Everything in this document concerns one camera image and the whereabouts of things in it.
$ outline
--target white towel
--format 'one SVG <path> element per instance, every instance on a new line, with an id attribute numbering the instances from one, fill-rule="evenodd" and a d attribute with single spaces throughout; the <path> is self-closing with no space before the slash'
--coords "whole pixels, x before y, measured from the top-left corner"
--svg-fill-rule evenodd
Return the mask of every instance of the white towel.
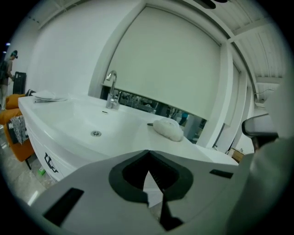
<path id="1" fill-rule="evenodd" d="M 182 129 L 174 125 L 174 123 L 169 122 L 166 118 L 162 120 L 155 120 L 153 122 L 153 128 L 157 133 L 172 141 L 180 142 L 183 140 L 184 133 Z"/>
<path id="2" fill-rule="evenodd" d="M 35 92 L 35 93 L 32 93 L 32 95 L 36 99 L 41 99 L 41 100 L 62 101 L 64 99 L 66 99 L 65 97 L 58 96 L 54 92 L 50 92 L 47 90 Z"/>

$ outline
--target drain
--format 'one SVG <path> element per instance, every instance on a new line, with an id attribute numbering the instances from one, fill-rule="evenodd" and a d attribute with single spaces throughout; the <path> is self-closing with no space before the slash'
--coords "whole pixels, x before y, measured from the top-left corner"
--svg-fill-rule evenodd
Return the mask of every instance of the drain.
<path id="1" fill-rule="evenodd" d="M 98 136 L 101 136 L 101 132 L 97 131 L 97 130 L 94 130 L 94 131 L 91 132 L 91 135 L 94 136 L 94 137 L 98 137 Z"/>

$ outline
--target cardboard box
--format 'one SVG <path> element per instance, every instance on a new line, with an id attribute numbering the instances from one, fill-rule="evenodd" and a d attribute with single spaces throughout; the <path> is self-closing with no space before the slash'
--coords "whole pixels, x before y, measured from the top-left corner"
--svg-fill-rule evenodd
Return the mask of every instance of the cardboard box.
<path id="1" fill-rule="evenodd" d="M 231 148 L 228 152 L 228 155 L 230 157 L 232 157 L 232 159 L 234 159 L 236 162 L 240 163 L 240 161 L 242 160 L 244 154 L 241 153 L 240 151 L 234 149 L 234 148 Z"/>

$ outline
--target green object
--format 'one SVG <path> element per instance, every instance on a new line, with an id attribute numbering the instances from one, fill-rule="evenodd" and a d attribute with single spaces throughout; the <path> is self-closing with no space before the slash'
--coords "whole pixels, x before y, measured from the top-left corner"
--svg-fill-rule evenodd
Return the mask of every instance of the green object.
<path id="1" fill-rule="evenodd" d="M 40 175 L 43 175 L 43 174 L 45 174 L 45 169 L 43 168 L 43 167 L 40 167 L 40 169 L 38 170 L 38 173 L 40 174 Z"/>

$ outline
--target folded towel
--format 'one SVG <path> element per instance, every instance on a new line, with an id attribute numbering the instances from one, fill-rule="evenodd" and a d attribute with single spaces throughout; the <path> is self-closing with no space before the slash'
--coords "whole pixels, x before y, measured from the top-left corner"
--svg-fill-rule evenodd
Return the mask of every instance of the folded towel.
<path id="1" fill-rule="evenodd" d="M 20 143 L 22 145 L 28 139 L 23 115 L 11 118 L 7 123 L 7 129 L 13 144 Z"/>
<path id="2" fill-rule="evenodd" d="M 50 91 L 47 91 L 47 90 L 35 92 L 32 95 L 37 97 L 37 98 L 42 98 L 42 99 L 55 99 L 55 97 L 56 97 L 53 92 L 50 92 Z"/>
<path id="3" fill-rule="evenodd" d="M 157 133 L 172 141 L 180 142 L 183 140 L 184 133 L 182 129 L 174 125 L 174 123 L 169 122 L 166 118 L 162 120 L 155 120 L 153 122 L 153 128 Z"/>

